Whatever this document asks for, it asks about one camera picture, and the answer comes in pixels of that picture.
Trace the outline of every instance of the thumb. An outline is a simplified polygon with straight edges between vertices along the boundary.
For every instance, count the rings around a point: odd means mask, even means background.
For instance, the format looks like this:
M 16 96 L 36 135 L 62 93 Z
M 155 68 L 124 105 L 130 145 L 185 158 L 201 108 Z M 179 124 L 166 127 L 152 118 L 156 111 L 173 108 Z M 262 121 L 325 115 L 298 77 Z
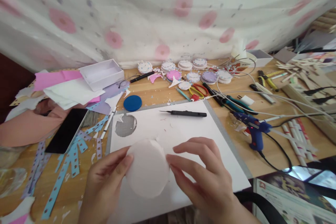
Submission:
M 117 165 L 112 174 L 107 179 L 105 185 L 107 187 L 108 193 L 113 194 L 117 187 L 121 184 L 123 177 L 130 168 L 133 162 L 133 154 L 129 154 Z

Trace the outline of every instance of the pink paper scrap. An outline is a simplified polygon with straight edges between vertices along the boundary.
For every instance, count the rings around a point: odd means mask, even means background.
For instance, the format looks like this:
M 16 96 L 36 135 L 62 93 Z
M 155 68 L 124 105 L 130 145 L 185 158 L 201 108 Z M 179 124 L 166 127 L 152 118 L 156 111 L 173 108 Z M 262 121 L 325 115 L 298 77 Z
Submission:
M 100 102 L 100 96 L 97 96 L 96 98 L 93 98 L 91 101 L 89 102 Z
M 61 71 L 66 81 L 82 78 L 82 74 L 79 71 Z
M 40 91 L 66 81 L 61 72 L 36 73 L 35 76 L 36 81 L 34 83 L 34 91 Z

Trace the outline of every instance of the pink paper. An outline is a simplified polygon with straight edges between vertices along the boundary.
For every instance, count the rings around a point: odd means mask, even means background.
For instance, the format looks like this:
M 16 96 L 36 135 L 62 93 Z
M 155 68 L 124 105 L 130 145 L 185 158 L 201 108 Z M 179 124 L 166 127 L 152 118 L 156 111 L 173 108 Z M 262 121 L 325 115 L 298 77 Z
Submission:
M 27 218 L 28 218 L 28 213 L 10 222 L 9 224 L 24 224 Z
M 61 71 L 66 81 L 82 78 L 82 74 L 79 71 Z
M 149 79 L 152 83 L 154 83 L 154 81 L 156 80 L 156 78 L 159 78 L 161 77 L 161 75 L 156 75 L 156 74 L 152 74 Z
M 61 72 L 36 73 L 35 76 L 34 91 L 40 91 L 66 81 Z
M 100 102 L 100 96 L 96 97 L 96 98 L 93 98 L 90 102 Z

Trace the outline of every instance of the white box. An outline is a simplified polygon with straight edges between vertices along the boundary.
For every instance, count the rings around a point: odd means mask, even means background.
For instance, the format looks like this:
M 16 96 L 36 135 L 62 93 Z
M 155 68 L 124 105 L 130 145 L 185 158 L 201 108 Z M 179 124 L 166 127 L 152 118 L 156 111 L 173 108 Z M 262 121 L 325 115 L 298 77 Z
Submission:
M 265 53 L 262 50 L 246 50 L 246 51 L 248 53 L 253 54 L 257 58 L 257 61 L 255 63 L 255 65 L 256 65 L 255 67 L 261 67 L 261 66 L 264 67 L 264 66 L 266 66 L 266 64 L 268 62 L 270 62 L 273 59 L 273 57 L 271 55 Z
M 79 68 L 79 71 L 93 91 L 101 90 L 125 79 L 124 71 L 119 67 L 114 59 L 84 66 Z

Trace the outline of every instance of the power strip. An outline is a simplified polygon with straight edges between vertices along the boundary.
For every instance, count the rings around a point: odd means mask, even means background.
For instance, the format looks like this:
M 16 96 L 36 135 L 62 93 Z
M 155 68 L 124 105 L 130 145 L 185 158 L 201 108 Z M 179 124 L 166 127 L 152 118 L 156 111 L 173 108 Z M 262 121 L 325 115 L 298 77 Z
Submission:
M 288 84 L 282 88 L 282 91 L 286 93 L 286 95 L 289 96 L 289 98 L 296 100 L 298 102 L 302 102 L 304 104 L 316 107 L 323 111 L 328 111 L 329 113 L 336 112 L 336 102 L 332 104 L 327 105 L 317 105 L 315 102 L 312 101 L 314 98 L 313 96 L 308 96 L 303 91 L 305 91 L 303 86 L 300 84 Z M 302 104 L 297 103 L 296 104 L 303 112 L 305 113 L 316 113 L 316 110 L 313 108 L 304 106 Z M 332 117 L 336 121 L 336 114 L 332 115 Z M 317 121 L 312 120 L 312 122 L 322 130 L 324 134 L 334 143 L 336 144 L 336 123 L 331 122 L 330 119 L 324 115 L 315 116 L 314 118 L 323 120 L 323 121 Z

